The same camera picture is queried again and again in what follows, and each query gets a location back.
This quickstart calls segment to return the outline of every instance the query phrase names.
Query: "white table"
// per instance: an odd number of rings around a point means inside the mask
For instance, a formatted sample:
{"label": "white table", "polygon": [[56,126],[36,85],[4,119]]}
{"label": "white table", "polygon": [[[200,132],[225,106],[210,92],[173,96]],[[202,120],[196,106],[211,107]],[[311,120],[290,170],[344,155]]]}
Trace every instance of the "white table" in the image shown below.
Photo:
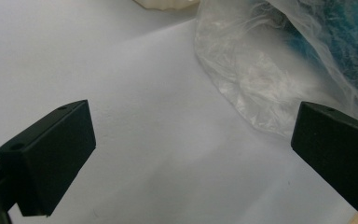
{"label": "white table", "polygon": [[97,148],[53,215],[14,223],[347,223],[354,210],[255,131],[193,50],[197,10],[131,0],[0,1],[0,146],[89,99]]}

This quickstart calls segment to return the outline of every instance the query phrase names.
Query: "blue object inside bag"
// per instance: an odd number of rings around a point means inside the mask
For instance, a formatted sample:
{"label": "blue object inside bag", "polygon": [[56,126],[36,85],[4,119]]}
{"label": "blue object inside bag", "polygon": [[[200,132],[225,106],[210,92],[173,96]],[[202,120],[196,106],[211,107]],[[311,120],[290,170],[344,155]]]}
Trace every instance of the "blue object inside bag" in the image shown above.
{"label": "blue object inside bag", "polygon": [[[320,22],[324,36],[320,38],[330,49],[345,78],[358,89],[358,1],[326,0],[319,7],[304,5],[304,9]],[[321,64],[315,50],[293,25],[285,29],[294,38],[288,41],[307,60]]]}

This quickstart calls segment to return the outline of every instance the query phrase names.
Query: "hole in black plastic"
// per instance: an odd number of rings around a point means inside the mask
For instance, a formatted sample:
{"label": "hole in black plastic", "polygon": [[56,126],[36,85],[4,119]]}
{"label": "hole in black plastic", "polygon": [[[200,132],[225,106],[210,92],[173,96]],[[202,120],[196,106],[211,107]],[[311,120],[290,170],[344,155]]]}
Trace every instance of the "hole in black plastic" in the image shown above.
{"label": "hole in black plastic", "polygon": [[11,150],[19,150],[21,149],[22,147],[24,147],[24,144],[23,143],[18,143],[18,144],[15,144],[13,146],[11,146]]}

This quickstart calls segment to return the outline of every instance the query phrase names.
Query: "clear plastic bag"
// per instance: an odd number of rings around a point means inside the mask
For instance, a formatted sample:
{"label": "clear plastic bag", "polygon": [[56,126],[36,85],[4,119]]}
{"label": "clear plastic bag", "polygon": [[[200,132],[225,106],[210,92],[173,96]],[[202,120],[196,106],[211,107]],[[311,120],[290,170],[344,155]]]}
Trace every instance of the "clear plastic bag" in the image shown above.
{"label": "clear plastic bag", "polygon": [[204,0],[195,48],[261,131],[290,138],[301,101],[358,119],[358,1]]}

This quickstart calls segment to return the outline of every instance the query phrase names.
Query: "black plastic block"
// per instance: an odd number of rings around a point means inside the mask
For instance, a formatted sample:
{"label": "black plastic block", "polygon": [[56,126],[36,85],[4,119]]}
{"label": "black plastic block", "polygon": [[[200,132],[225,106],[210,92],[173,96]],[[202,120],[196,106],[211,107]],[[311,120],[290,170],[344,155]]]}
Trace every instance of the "black plastic block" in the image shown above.
{"label": "black plastic block", "polygon": [[50,216],[96,146],[87,101],[52,111],[0,147],[24,216]]}
{"label": "black plastic block", "polygon": [[358,120],[303,102],[292,148],[358,211]]}

